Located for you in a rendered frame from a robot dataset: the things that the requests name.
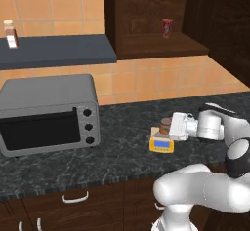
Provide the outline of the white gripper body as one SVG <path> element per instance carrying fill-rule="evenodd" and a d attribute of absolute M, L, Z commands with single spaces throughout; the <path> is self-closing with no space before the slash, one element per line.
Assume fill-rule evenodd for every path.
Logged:
<path fill-rule="evenodd" d="M 176 141 L 185 141 L 188 139 L 187 131 L 188 116 L 186 113 L 175 112 L 172 116 L 169 136 Z"/>

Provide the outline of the brown jam jar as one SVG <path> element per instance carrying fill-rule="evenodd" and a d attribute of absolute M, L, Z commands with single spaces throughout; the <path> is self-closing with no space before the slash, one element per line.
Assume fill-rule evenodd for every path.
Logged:
<path fill-rule="evenodd" d="M 172 119 L 170 117 L 162 118 L 160 121 L 159 131 L 162 135 L 169 134 Z"/>

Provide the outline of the yellow digital scale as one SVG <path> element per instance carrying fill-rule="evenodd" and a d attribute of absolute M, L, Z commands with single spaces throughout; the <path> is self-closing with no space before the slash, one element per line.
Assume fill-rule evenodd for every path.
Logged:
<path fill-rule="evenodd" d="M 168 135 L 162 135 L 158 127 L 152 127 L 149 140 L 149 150 L 156 153 L 173 153 L 174 141 Z"/>

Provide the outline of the dark wood open cabinet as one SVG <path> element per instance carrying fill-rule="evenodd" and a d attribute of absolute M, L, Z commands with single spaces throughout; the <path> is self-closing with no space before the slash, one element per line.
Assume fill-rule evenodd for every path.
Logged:
<path fill-rule="evenodd" d="M 182 32 L 186 0 L 104 0 L 105 34 L 119 60 L 206 55 Z M 169 38 L 162 21 L 173 21 Z"/>

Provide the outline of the dark wood cabinet door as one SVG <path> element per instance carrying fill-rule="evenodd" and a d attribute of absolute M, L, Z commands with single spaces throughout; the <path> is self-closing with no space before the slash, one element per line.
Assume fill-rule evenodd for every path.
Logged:
<path fill-rule="evenodd" d="M 182 32 L 250 88 L 250 0 L 187 0 Z"/>

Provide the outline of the dark wood drawer front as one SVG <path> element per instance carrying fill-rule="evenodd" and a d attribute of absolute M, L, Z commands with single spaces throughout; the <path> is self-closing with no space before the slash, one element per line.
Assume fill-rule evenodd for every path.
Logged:
<path fill-rule="evenodd" d="M 29 217 L 40 213 L 70 215 L 97 212 L 123 224 L 122 183 L 51 193 L 24 198 L 22 201 Z"/>
<path fill-rule="evenodd" d="M 150 231 L 152 223 L 162 214 L 153 196 L 153 178 L 124 183 L 124 231 Z"/>

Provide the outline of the red can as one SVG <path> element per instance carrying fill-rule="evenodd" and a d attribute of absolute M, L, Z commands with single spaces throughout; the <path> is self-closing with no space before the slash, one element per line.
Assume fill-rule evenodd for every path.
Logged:
<path fill-rule="evenodd" d="M 171 34 L 173 21 L 171 19 L 164 19 L 162 21 L 162 36 L 164 38 L 169 38 Z"/>

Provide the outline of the grey toaster oven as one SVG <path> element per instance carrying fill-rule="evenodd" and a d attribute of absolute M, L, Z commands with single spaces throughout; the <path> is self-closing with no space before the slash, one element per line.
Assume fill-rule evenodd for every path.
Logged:
<path fill-rule="evenodd" d="M 93 147 L 101 142 L 89 74 L 11 79 L 0 89 L 0 152 L 6 157 Z"/>

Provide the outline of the dark wood cupboard door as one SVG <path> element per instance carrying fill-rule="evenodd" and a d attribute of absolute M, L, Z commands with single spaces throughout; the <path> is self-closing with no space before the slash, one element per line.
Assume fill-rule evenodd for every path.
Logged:
<path fill-rule="evenodd" d="M 70 215 L 40 213 L 31 214 L 30 219 L 37 230 L 37 218 L 41 218 L 42 231 L 123 231 L 121 221 L 97 212 Z"/>
<path fill-rule="evenodd" d="M 22 201 L 0 201 L 0 231 L 20 231 L 20 222 L 22 231 L 32 231 Z"/>

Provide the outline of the brown white spice bottle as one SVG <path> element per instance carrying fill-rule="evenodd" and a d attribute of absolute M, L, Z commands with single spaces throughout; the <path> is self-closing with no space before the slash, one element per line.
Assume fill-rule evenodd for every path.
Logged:
<path fill-rule="evenodd" d="M 16 29 L 11 20 L 4 21 L 4 30 L 9 48 L 16 49 L 19 46 L 19 41 Z"/>

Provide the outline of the dark grey wall shelf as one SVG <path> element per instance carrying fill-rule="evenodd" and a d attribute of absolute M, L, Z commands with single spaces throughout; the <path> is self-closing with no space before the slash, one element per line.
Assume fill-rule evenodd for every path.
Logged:
<path fill-rule="evenodd" d="M 104 34 L 22 37 L 19 44 L 10 49 L 0 38 L 0 70 L 117 63 Z"/>

